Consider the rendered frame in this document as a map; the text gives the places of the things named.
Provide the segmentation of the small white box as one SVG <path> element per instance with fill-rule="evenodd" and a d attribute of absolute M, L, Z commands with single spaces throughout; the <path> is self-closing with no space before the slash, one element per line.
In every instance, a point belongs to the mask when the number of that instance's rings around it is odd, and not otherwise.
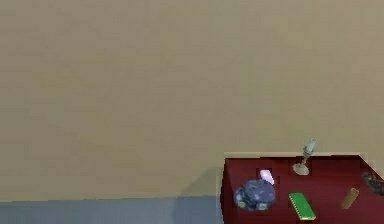
<path fill-rule="evenodd" d="M 272 176 L 272 173 L 269 170 L 261 170 L 260 171 L 260 177 L 269 182 L 271 185 L 275 183 L 274 178 Z"/>

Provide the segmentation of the blue patterned round object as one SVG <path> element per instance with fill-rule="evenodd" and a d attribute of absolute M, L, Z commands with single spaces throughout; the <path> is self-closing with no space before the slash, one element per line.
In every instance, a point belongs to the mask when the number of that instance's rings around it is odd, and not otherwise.
<path fill-rule="evenodd" d="M 276 192 L 266 180 L 249 180 L 233 193 L 235 204 L 246 211 L 268 210 L 275 202 Z"/>

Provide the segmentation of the grey candlestick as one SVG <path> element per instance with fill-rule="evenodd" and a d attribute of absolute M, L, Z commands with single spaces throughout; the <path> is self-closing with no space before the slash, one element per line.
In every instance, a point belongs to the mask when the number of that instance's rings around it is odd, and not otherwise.
<path fill-rule="evenodd" d="M 292 166 L 293 171 L 297 175 L 306 176 L 309 174 L 309 168 L 306 166 L 307 160 L 314 152 L 314 148 L 316 145 L 316 140 L 314 138 L 310 139 L 308 143 L 303 148 L 303 159 L 300 163 L 296 163 Z"/>

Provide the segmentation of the green flat book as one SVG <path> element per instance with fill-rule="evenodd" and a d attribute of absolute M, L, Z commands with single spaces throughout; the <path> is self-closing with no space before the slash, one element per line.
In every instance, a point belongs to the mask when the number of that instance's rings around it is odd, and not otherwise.
<path fill-rule="evenodd" d="M 288 197 L 301 221 L 313 221 L 316 219 L 316 215 L 303 193 L 291 192 Z"/>

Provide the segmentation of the dark red table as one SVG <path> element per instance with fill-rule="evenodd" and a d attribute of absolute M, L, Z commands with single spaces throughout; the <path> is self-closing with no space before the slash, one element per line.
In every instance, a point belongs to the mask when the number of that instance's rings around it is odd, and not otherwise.
<path fill-rule="evenodd" d="M 308 176 L 297 175 L 292 166 L 298 157 L 227 158 L 224 164 L 221 208 L 224 224 L 384 224 L 384 196 L 372 192 L 361 177 L 372 168 L 358 155 L 313 156 Z M 276 201 L 265 211 L 245 211 L 234 204 L 233 192 L 262 169 L 271 171 Z M 349 209 L 341 203 L 351 188 L 359 195 Z M 303 193 L 316 215 L 301 221 L 288 194 Z"/>

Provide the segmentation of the tan flat bar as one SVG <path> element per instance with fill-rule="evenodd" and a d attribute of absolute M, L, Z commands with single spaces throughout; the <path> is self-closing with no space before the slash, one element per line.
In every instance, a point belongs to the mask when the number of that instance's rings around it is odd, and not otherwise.
<path fill-rule="evenodd" d="M 351 205 L 354 203 L 354 201 L 357 199 L 358 195 L 359 195 L 359 190 L 356 188 L 351 188 L 346 194 L 346 196 L 344 197 L 341 203 L 341 207 L 343 209 L 349 209 Z"/>

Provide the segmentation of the black remote control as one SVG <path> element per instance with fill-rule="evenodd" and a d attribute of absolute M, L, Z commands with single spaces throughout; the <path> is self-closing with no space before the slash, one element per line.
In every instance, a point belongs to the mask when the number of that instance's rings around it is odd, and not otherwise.
<path fill-rule="evenodd" d="M 362 179 L 369 186 L 373 193 L 384 196 L 384 181 L 379 180 L 371 172 L 363 172 L 361 174 Z"/>

